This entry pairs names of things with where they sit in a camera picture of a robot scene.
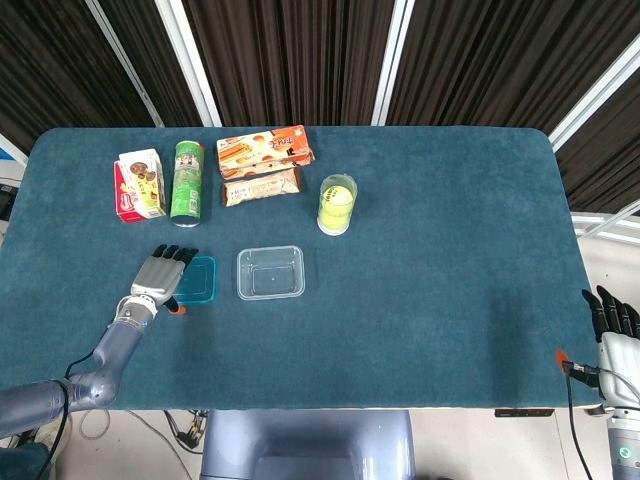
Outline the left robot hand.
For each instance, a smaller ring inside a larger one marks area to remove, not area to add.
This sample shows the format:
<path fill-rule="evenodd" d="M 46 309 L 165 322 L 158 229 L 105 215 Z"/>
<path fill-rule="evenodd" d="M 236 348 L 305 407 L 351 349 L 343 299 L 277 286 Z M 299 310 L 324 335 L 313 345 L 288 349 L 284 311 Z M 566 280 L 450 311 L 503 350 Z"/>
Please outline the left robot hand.
<path fill-rule="evenodd" d="M 198 253 L 196 248 L 159 245 L 144 261 L 132 283 L 132 295 L 145 295 L 171 313 L 179 312 L 174 293 L 184 272 Z"/>

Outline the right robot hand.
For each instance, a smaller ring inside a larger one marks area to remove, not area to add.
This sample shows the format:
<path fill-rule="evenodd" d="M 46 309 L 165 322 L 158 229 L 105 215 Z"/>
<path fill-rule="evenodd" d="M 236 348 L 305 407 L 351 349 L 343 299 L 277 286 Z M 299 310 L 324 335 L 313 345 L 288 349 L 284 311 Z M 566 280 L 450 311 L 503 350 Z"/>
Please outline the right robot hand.
<path fill-rule="evenodd" d="M 639 417 L 639 311 L 598 285 L 582 296 L 591 312 L 598 364 L 569 359 L 558 350 L 555 361 L 567 380 L 575 379 L 599 392 L 601 408 L 620 417 Z"/>

